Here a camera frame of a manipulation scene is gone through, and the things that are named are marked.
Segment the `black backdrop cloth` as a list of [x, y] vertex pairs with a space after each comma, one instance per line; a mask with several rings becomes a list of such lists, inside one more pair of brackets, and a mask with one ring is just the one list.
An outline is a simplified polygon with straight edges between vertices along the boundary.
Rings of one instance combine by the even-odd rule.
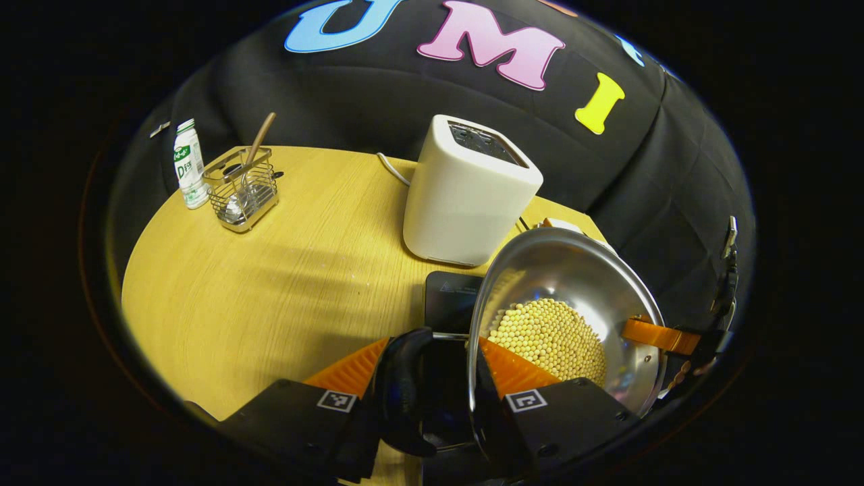
[[500, 130], [543, 173], [538, 194], [589, 215], [675, 327], [711, 326], [734, 216], [730, 329], [745, 322], [757, 218], [725, 129], [635, 40], [538, 0], [315, 0], [229, 46], [148, 114], [118, 162], [120, 273], [178, 188], [179, 124], [195, 120], [210, 162], [250, 144], [269, 111], [271, 144], [411, 160], [435, 114]]

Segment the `white drink bottle green label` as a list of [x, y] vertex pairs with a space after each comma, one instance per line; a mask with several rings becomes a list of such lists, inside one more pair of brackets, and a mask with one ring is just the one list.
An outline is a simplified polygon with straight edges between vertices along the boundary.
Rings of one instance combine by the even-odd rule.
[[177, 127], [173, 165], [186, 207], [194, 210], [203, 206], [208, 200], [210, 185], [203, 178], [205, 163], [194, 119], [186, 120]]

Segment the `wooden handled spoon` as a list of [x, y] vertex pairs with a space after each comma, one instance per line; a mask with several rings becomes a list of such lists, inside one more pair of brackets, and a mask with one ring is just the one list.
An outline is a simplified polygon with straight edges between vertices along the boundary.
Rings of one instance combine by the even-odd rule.
[[[243, 163], [244, 167], [253, 166], [253, 161], [255, 160], [257, 151], [261, 148], [261, 145], [276, 117], [276, 113], [269, 113], [265, 120], [263, 120], [262, 126], [259, 128], [253, 144], [250, 145], [246, 162]], [[251, 213], [257, 211], [257, 207], [259, 206], [259, 203], [257, 202], [258, 193], [259, 190], [257, 190], [257, 183], [254, 180], [254, 176], [250, 175], [250, 171], [244, 173], [240, 178], [240, 188], [235, 193], [234, 203], [229, 204], [228, 206], [228, 209], [234, 210], [234, 222], [241, 221], [241, 219], [249, 219]]]

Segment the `sandwich on white plate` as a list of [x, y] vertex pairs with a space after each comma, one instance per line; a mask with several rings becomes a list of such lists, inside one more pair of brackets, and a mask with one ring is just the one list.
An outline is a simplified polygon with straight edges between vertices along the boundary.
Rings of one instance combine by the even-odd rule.
[[589, 234], [586, 234], [577, 225], [570, 223], [570, 222], [567, 222], [567, 221], [564, 221], [563, 219], [554, 219], [554, 218], [546, 217], [543, 219], [543, 221], [540, 221], [536, 225], [534, 225], [534, 228], [541, 228], [541, 227], [553, 227], [553, 228], [559, 228], [560, 230], [570, 230], [570, 231], [577, 233], [577, 234], [586, 235], [587, 237], [589, 237], [589, 239], [592, 239], [592, 240], [598, 242], [602, 246], [605, 246], [609, 249], [613, 249], [613, 247], [611, 247], [604, 240], [595, 239], [595, 237], [589, 236]]

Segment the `steel pot with black handles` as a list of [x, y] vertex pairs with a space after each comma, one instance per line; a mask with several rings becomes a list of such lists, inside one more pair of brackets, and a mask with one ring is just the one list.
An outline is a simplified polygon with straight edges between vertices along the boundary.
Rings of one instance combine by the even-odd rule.
[[[423, 459], [423, 486], [536, 486], [562, 484], [590, 473], [614, 456], [627, 455], [630, 440], [645, 424], [669, 376], [667, 357], [653, 346], [621, 337], [629, 318], [662, 325], [651, 292], [621, 258], [589, 239], [567, 229], [541, 228], [518, 234], [491, 262], [477, 292], [471, 330], [467, 336], [467, 402], [471, 412], [473, 442], [438, 449], [421, 431], [421, 363], [434, 338], [424, 325], [393, 339], [386, 347], [373, 378], [373, 403], [379, 432], [396, 450]], [[607, 377], [599, 385], [629, 411], [638, 415], [635, 428], [614, 445], [558, 474], [534, 481], [512, 479], [491, 461], [479, 443], [477, 412], [477, 361], [481, 333], [491, 328], [496, 313], [513, 302], [551, 298], [565, 302], [598, 333], [607, 358]]]

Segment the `white toaster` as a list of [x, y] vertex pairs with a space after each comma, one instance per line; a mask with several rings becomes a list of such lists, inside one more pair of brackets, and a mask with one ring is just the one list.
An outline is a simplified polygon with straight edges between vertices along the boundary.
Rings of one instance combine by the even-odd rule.
[[432, 117], [408, 185], [402, 240], [426, 261], [485, 264], [543, 184], [543, 175], [497, 130]]

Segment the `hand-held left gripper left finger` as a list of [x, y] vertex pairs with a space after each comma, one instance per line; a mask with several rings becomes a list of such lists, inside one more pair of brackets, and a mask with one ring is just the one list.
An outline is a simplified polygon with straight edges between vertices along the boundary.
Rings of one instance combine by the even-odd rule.
[[389, 344], [382, 338], [306, 381], [278, 379], [219, 422], [232, 439], [331, 483], [373, 476], [379, 425], [371, 379]]

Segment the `pile of yellow soybeans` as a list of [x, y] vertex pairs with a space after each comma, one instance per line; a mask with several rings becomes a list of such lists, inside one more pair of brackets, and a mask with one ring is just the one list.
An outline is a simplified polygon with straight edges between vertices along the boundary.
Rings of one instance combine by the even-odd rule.
[[598, 333], [570, 305], [551, 298], [501, 308], [479, 349], [499, 395], [569, 379], [603, 385], [607, 358]]

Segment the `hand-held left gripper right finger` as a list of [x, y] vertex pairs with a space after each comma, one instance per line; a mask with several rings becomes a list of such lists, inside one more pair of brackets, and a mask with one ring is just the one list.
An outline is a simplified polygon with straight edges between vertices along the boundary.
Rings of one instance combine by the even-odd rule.
[[638, 425], [638, 415], [590, 379], [562, 381], [487, 338], [477, 351], [479, 443], [512, 479], [580, 467]]

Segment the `black induction cooktop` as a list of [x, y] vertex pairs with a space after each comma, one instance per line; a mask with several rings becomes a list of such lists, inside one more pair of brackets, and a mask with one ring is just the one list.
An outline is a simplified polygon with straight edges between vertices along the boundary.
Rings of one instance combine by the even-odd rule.
[[467, 402], [467, 336], [482, 277], [432, 271], [424, 283], [423, 325], [434, 333], [421, 362], [421, 433], [438, 449], [473, 442]]

